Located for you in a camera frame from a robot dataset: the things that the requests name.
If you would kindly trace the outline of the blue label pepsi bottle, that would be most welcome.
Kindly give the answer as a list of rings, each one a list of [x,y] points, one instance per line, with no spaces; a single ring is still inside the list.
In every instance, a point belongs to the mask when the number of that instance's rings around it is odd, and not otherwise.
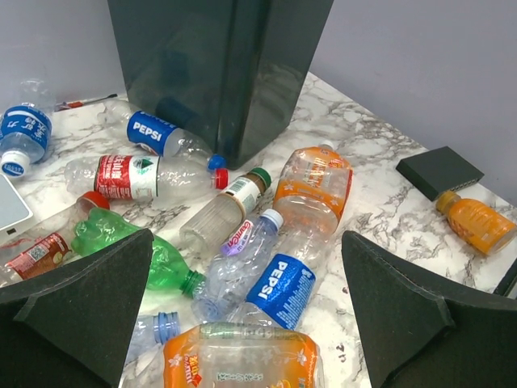
[[[316,230],[287,235],[230,321],[295,330],[317,283],[325,247],[326,238]]]

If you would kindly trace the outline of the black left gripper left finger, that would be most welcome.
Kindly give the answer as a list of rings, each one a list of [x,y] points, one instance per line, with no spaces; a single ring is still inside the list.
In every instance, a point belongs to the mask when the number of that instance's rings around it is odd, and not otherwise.
[[[1,290],[3,387],[117,387],[146,277],[112,246]]]

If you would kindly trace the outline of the crushed orange label bottle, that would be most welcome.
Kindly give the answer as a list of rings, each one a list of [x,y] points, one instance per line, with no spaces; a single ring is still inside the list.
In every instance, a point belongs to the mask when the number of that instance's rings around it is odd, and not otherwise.
[[[281,327],[205,323],[170,339],[159,387],[324,387],[320,349]]]

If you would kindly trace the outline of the blue label crushed bottle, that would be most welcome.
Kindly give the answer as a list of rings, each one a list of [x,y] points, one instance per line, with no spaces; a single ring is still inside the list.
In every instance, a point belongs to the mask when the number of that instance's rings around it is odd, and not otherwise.
[[[132,331],[119,387],[163,387],[163,348],[168,340],[180,332],[177,312],[139,315]]]

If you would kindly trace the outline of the red label water bottle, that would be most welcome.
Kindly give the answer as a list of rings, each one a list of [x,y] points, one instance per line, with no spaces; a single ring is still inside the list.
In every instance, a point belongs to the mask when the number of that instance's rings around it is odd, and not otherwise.
[[[74,159],[65,167],[69,192],[88,191],[110,200],[195,199],[229,183],[224,167],[208,167],[181,157],[108,154]]]

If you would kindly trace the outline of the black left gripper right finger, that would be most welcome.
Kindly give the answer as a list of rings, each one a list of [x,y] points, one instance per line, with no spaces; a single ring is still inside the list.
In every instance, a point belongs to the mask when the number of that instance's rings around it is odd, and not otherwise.
[[[516,267],[487,293],[354,231],[343,268],[374,387],[514,387]]]

